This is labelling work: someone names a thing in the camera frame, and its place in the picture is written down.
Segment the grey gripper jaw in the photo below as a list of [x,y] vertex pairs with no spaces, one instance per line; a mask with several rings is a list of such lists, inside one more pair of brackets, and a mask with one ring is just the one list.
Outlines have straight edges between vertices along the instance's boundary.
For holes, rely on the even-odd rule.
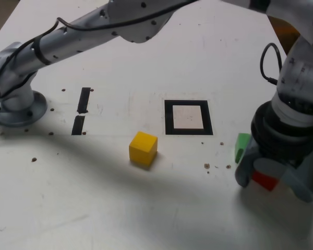
[[238,157],[235,171],[236,182],[247,187],[254,173],[254,161],[261,156],[259,146],[255,140],[250,140],[244,149],[240,149],[236,155]]
[[296,168],[273,159],[258,158],[254,161],[254,169],[282,181],[300,200],[313,202],[313,151]]

